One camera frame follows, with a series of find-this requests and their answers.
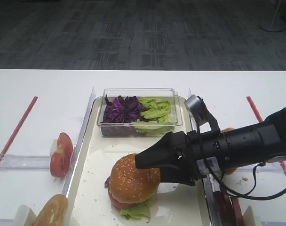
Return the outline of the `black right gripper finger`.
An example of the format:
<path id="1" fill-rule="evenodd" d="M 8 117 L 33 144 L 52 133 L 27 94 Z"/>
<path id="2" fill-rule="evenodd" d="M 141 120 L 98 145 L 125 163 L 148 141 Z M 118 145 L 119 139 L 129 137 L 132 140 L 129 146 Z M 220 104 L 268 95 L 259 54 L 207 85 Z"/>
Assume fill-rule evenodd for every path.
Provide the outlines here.
<path id="1" fill-rule="evenodd" d="M 192 169 L 188 165 L 160 165 L 159 170 L 161 183 L 178 183 L 188 186 L 196 185 Z"/>
<path id="2" fill-rule="evenodd" d="M 173 165 L 177 160 L 173 147 L 173 132 L 166 133 L 157 143 L 135 156 L 138 169 L 159 168 L 160 165 Z"/>

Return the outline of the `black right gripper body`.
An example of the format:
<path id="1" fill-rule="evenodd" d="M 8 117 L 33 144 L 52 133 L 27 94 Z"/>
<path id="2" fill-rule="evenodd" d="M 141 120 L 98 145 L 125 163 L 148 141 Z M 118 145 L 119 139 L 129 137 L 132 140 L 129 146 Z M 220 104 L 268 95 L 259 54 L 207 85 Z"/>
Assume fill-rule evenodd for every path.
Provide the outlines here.
<path id="1" fill-rule="evenodd" d="M 176 132 L 173 134 L 172 142 L 177 158 L 175 164 L 185 177 L 184 181 L 199 180 L 201 174 L 194 157 L 190 137 L 183 131 Z"/>

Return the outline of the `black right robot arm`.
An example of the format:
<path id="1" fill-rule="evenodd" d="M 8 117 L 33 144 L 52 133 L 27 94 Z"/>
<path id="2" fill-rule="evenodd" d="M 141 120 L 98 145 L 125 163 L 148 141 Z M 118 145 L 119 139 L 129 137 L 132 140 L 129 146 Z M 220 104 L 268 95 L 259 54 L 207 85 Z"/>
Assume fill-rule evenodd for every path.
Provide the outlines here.
<path id="1" fill-rule="evenodd" d="M 172 167 L 160 168 L 162 183 L 193 186 L 206 175 L 256 163 L 286 160 L 286 107 L 261 123 L 223 133 L 170 135 Z"/>

